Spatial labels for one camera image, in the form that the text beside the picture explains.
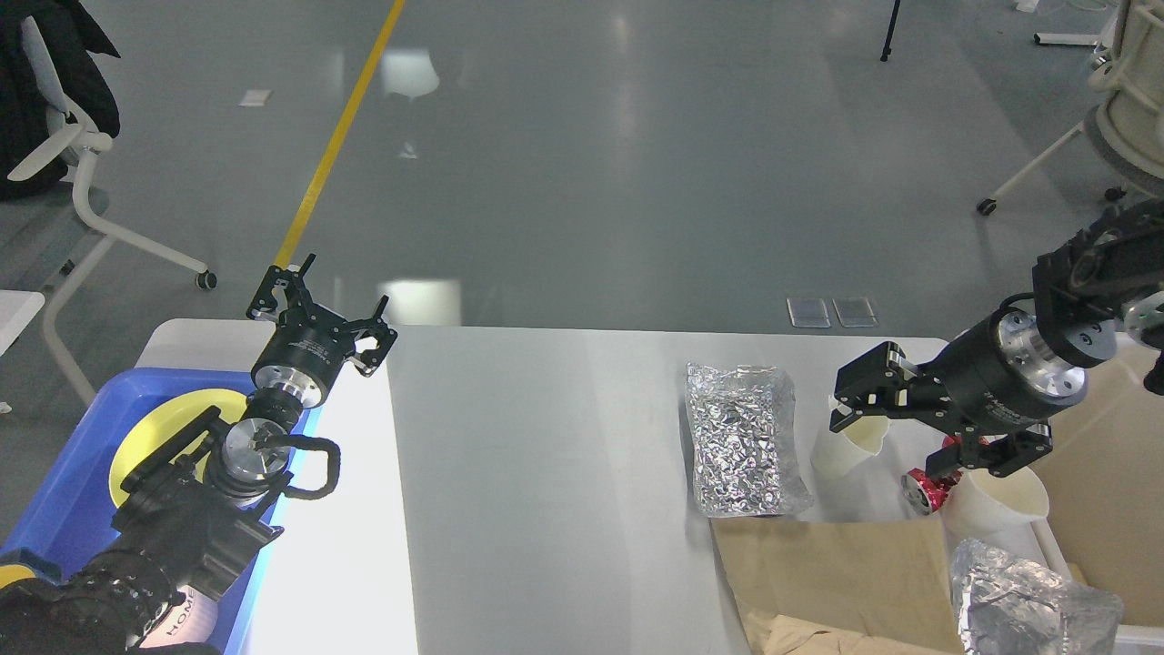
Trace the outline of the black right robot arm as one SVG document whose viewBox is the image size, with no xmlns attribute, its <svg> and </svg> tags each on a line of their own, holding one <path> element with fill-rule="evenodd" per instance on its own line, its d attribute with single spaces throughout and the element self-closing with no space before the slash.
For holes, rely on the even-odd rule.
<svg viewBox="0 0 1164 655">
<path fill-rule="evenodd" d="M 1101 219 L 1032 268 L 1024 294 L 914 364 L 883 341 L 843 366 L 828 428 L 870 417 L 914 419 L 949 437 L 927 457 L 928 479 L 967 469 L 999 478 L 1053 449 L 1049 420 L 1088 394 L 1088 370 L 1117 354 L 1117 330 L 1161 350 L 1163 228 L 1149 200 Z"/>
</svg>

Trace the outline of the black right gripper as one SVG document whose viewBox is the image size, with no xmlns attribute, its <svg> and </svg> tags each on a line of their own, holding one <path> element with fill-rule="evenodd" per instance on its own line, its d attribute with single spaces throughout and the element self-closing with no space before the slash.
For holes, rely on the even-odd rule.
<svg viewBox="0 0 1164 655">
<path fill-rule="evenodd" d="M 1005 478 L 1053 450 L 1051 427 L 1035 423 L 1079 405 L 1088 389 L 1086 370 L 1051 351 L 1036 316 L 1003 307 L 947 343 L 928 362 L 928 373 L 894 341 L 849 361 L 836 376 L 837 406 L 828 430 L 839 434 L 874 417 L 914 419 L 943 430 L 949 397 L 963 423 L 978 434 L 1006 435 L 994 442 L 946 435 L 939 451 L 927 457 L 928 479 L 947 479 L 960 469 Z"/>
</svg>

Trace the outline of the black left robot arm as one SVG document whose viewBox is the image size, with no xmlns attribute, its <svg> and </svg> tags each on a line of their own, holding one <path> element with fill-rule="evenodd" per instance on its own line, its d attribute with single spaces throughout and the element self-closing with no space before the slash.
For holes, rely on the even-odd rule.
<svg viewBox="0 0 1164 655">
<path fill-rule="evenodd" d="M 313 261 L 269 266 L 246 308 L 274 323 L 274 336 L 251 368 L 241 417 L 198 410 L 132 467 L 112 518 L 116 539 L 78 572 L 3 585 L 5 654 L 140 654 L 191 591 L 221 600 L 283 534 L 265 522 L 276 501 L 336 490 L 341 448 L 296 423 L 324 405 L 345 364 L 376 373 L 398 333 L 384 319 L 389 296 L 359 319 L 315 302 L 305 282 Z"/>
</svg>

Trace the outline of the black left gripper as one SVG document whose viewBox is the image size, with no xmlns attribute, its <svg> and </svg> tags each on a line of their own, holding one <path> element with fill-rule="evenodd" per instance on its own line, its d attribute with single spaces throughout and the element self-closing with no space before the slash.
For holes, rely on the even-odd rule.
<svg viewBox="0 0 1164 655">
<path fill-rule="evenodd" d="M 275 389 L 291 396 L 303 408 L 326 401 L 345 362 L 362 377 L 378 371 L 398 332 L 386 323 L 389 296 L 382 296 L 371 316 L 349 320 L 333 314 L 315 314 L 305 277 L 315 262 L 308 252 L 301 265 L 267 269 L 246 319 L 276 325 L 274 336 L 251 368 L 257 389 Z"/>
</svg>

